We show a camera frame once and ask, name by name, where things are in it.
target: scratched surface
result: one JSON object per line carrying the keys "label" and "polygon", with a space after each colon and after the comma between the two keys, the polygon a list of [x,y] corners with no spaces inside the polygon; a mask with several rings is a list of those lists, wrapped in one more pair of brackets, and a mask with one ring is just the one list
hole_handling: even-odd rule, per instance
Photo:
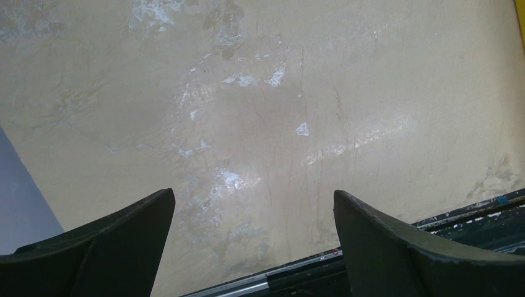
{"label": "scratched surface", "polygon": [[337,246],[335,189],[414,222],[525,187],[512,0],[4,1],[0,39],[64,229],[176,192],[153,296]]}

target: yellow object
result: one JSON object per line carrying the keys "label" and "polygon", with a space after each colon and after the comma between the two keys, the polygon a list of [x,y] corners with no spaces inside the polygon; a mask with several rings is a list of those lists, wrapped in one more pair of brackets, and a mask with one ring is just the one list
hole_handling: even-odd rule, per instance
{"label": "yellow object", "polygon": [[525,48],[525,0],[515,0],[516,11],[518,12],[519,27],[521,29],[521,41]]}

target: blue tape piece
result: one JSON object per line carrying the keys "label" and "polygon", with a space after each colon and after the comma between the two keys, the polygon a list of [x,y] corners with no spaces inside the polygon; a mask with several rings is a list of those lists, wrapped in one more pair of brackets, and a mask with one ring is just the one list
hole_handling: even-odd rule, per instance
{"label": "blue tape piece", "polygon": [[500,196],[500,197],[497,197],[496,200],[498,201],[499,204],[509,204],[509,200],[507,200],[507,198],[505,198],[505,196]]}

